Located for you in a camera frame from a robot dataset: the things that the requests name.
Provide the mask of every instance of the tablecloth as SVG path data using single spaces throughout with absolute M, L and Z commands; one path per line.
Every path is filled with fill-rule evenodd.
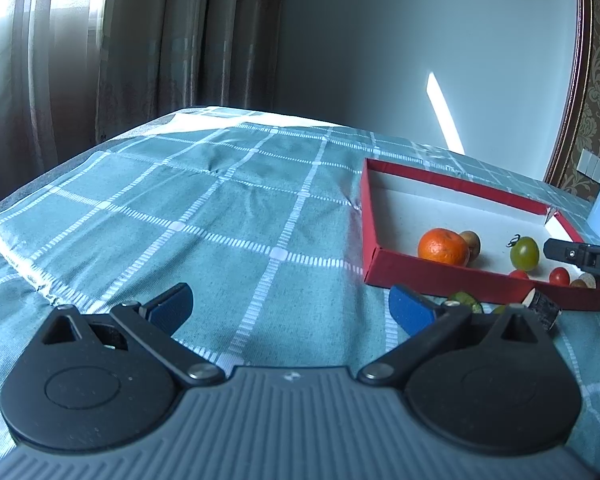
M 118 141 L 0 212 L 0 386 L 54 305 L 106 312 L 177 282 L 195 306 L 174 338 L 225 370 L 355 373 L 408 336 L 388 291 L 362 282 L 365 157 L 550 203 L 600 243 L 583 200 L 407 139 L 209 107 Z M 600 469 L 600 313 L 564 313 L 555 343 L 584 399 L 569 445 Z M 0 415 L 0 457 L 12 446 Z

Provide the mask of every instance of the cherry tomato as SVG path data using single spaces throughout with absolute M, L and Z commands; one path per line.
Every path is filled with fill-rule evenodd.
M 522 278 L 523 280 L 529 279 L 529 275 L 524 270 L 518 269 L 514 270 L 513 272 L 510 272 L 509 276 L 511 276 L 512 278 Z
M 569 271 L 564 267 L 555 267 L 549 274 L 549 283 L 552 285 L 569 285 L 571 283 Z
M 515 242 L 509 253 L 511 263 L 518 270 L 529 272 L 538 266 L 540 249 L 533 238 L 523 236 Z

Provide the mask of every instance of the light blue wall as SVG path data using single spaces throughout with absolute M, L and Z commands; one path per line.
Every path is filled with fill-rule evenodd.
M 542 179 L 573 62 L 576 0 L 283 0 L 276 111 L 445 146 Z

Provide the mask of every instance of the gray ribbed panel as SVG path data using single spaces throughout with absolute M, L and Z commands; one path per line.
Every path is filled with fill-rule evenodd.
M 0 480 L 531 478 L 594 475 L 565 449 L 494 458 L 451 447 L 411 420 L 395 390 L 359 384 L 344 368 L 238 368 L 225 384 L 190 390 L 130 446 L 90 457 L 18 447 L 0 463 Z

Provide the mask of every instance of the orange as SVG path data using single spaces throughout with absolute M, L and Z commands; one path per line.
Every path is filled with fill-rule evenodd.
M 441 264 L 465 266 L 469 262 L 469 245 L 459 234 L 436 228 L 422 235 L 418 257 Z

